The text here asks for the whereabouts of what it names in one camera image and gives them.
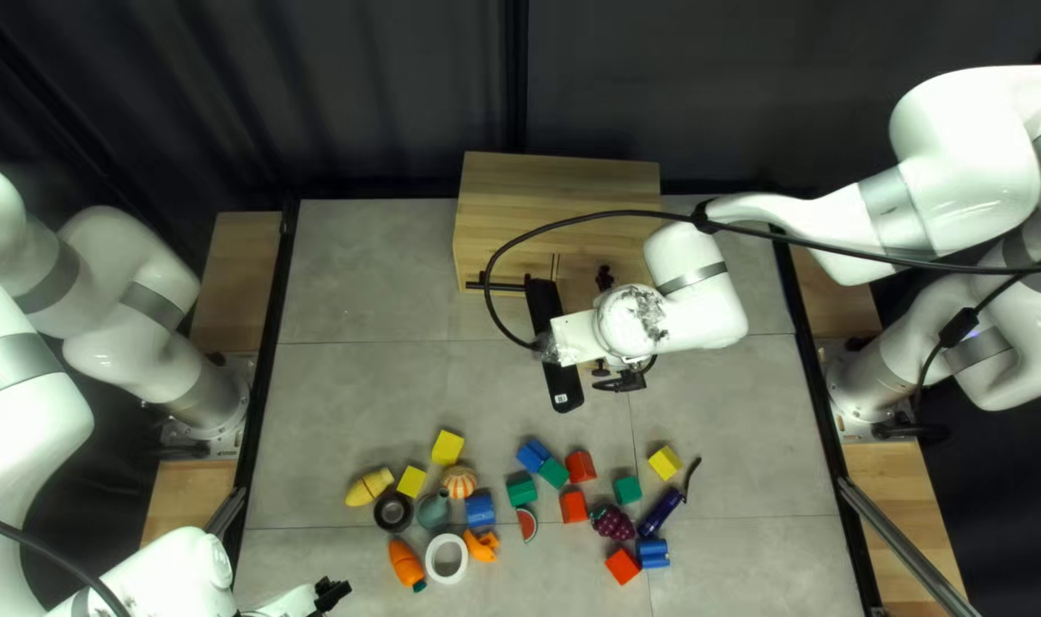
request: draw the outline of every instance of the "teal vase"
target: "teal vase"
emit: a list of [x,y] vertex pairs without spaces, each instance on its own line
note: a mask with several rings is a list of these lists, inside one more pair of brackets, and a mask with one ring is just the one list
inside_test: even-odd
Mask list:
[[438,532],[448,525],[452,505],[448,503],[448,488],[435,494],[425,495],[417,502],[417,524],[430,532]]

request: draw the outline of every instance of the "green cube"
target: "green cube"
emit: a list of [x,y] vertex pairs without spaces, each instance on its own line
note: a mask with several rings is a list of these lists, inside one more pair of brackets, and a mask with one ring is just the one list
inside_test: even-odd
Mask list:
[[639,479],[634,475],[620,478],[611,487],[616,492],[616,502],[619,505],[627,505],[642,498],[642,487],[639,486]]
[[536,493],[536,484],[529,475],[507,484],[505,488],[510,493],[510,505],[513,508],[535,502],[538,496]]
[[539,468],[539,475],[555,488],[561,488],[569,480],[569,471],[555,459],[547,459]]

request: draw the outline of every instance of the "purple grapes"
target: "purple grapes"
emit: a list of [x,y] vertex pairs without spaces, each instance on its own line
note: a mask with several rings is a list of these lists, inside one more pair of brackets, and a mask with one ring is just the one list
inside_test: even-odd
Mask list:
[[606,506],[591,515],[595,532],[605,538],[626,542],[635,538],[635,525],[631,519],[615,506]]

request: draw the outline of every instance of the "white tape roll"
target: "white tape roll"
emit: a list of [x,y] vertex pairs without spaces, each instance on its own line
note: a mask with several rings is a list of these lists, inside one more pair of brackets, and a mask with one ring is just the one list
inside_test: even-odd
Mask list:
[[[459,549],[459,565],[452,571],[453,564],[449,564],[448,574],[437,572],[437,551],[446,544],[456,544]],[[455,585],[463,580],[466,574],[466,542],[456,534],[441,534],[433,538],[430,547],[425,550],[425,569],[430,574],[430,579],[442,585]]]

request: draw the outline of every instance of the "orange striped ball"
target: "orange striped ball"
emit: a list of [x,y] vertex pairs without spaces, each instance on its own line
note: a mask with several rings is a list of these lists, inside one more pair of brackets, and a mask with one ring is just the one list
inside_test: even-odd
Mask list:
[[479,479],[469,467],[449,467],[440,479],[440,483],[448,488],[448,496],[454,499],[465,499],[472,496],[475,487],[478,486]]

